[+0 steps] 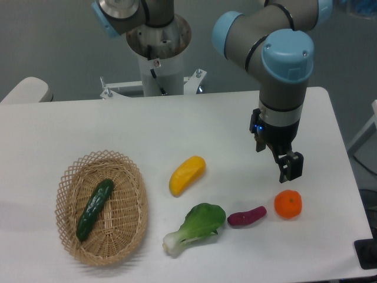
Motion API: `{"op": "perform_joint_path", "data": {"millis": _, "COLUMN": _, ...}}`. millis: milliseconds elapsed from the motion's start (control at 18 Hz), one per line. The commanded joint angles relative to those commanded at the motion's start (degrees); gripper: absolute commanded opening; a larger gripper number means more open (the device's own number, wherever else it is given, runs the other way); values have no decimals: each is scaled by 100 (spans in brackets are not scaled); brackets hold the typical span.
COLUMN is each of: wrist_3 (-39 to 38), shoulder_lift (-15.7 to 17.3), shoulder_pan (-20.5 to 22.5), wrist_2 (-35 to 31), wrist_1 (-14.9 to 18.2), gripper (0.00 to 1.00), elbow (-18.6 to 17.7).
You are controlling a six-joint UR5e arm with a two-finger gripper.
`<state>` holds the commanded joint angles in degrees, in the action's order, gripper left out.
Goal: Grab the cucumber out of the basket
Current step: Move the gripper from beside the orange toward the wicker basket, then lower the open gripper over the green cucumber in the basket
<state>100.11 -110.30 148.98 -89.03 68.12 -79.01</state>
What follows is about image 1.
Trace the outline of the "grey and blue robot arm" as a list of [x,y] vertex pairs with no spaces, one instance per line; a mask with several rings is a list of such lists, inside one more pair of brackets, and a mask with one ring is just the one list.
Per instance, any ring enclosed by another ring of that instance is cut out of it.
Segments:
[[[139,59],[145,96],[183,94],[181,56],[191,29],[173,1],[94,1],[92,9],[109,36],[126,36]],[[313,71],[314,45],[307,32],[331,12],[331,1],[265,1],[250,16],[226,12],[212,30],[216,51],[260,83],[250,132],[257,151],[272,151],[280,182],[302,175],[303,155],[292,150],[292,141]]]

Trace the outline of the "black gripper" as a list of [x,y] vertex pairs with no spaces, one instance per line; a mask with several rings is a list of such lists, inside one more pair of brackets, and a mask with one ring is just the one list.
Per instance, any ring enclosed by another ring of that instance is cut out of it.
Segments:
[[259,108],[253,110],[249,128],[251,134],[254,134],[256,151],[261,152],[266,146],[269,147],[280,170],[280,183],[301,177],[304,162],[303,154],[290,152],[300,120],[291,125],[279,127],[265,122],[260,115]]

